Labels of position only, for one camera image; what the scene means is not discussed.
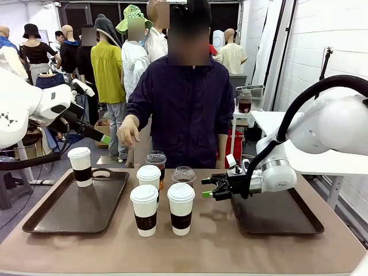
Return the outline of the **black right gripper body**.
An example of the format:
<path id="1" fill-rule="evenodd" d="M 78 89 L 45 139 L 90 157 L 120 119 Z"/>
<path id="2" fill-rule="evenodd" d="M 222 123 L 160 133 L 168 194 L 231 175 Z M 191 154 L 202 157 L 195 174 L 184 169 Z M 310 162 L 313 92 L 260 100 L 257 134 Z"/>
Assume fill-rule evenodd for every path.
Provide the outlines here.
<path id="1" fill-rule="evenodd" d="M 227 170 L 227 181 L 232 194 L 240 194 L 241 198 L 248 198 L 250 179 L 244 170 L 238 174 L 234 170 Z"/>

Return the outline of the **person's right hand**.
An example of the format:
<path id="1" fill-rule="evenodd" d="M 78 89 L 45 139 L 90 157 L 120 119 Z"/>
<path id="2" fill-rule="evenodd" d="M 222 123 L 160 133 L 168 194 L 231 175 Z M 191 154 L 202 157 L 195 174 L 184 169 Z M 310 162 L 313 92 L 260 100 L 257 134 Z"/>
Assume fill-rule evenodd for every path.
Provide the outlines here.
<path id="1" fill-rule="evenodd" d="M 117 131 L 119 141 L 124 146 L 133 148 L 135 143 L 140 142 L 138 127 L 138 118 L 132 114 L 127 115 Z"/>

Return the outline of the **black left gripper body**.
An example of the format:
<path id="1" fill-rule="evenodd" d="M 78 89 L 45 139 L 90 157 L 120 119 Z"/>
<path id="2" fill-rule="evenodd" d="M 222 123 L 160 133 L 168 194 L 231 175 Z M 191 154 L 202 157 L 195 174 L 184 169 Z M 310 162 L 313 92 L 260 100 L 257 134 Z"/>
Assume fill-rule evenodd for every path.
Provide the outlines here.
<path id="1" fill-rule="evenodd" d="M 53 131 L 67 133 L 68 124 L 71 131 L 81 134 L 84 129 L 82 126 L 83 114 L 84 108 L 77 104 L 71 103 L 70 107 L 61 112 L 48 127 Z"/>

